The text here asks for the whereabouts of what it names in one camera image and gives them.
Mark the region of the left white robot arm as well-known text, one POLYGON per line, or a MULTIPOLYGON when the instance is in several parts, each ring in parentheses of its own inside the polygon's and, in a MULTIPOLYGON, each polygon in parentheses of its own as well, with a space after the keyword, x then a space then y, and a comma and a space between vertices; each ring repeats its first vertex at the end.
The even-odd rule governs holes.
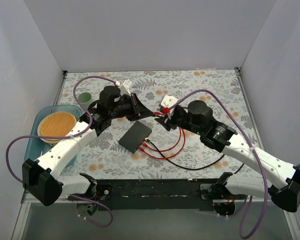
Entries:
POLYGON ((61 176, 68 163, 90 142, 111 126, 113 119, 129 121, 153 117, 137 95, 121 94, 116 86, 106 86, 85 114, 75 124, 66 139, 35 161, 27 159, 22 165, 22 185, 44 206, 52 205, 59 197, 77 195, 91 200, 97 193, 97 180, 86 173, 61 176))

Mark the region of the black network switch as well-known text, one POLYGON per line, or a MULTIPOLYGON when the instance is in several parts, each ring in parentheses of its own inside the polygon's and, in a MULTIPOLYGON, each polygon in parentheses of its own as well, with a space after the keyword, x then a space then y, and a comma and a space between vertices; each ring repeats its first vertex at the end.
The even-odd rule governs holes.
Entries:
POLYGON ((152 129, 136 121, 118 141, 130 153, 134 154, 142 142, 152 133, 152 129))

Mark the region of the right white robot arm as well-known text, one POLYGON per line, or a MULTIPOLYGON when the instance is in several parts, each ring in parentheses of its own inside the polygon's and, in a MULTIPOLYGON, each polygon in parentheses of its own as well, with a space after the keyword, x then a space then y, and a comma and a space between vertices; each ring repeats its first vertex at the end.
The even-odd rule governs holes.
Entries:
POLYGON ((180 127, 199 135, 208 148, 234 158, 258 172, 260 178, 225 172, 207 191, 215 198, 234 195, 270 197, 279 208, 295 213, 300 205, 300 163, 285 162, 264 150, 253 147, 242 134, 216 120, 213 110, 201 100, 191 101, 187 110, 178 99, 165 95, 159 106, 164 114, 156 119, 167 131, 180 127))

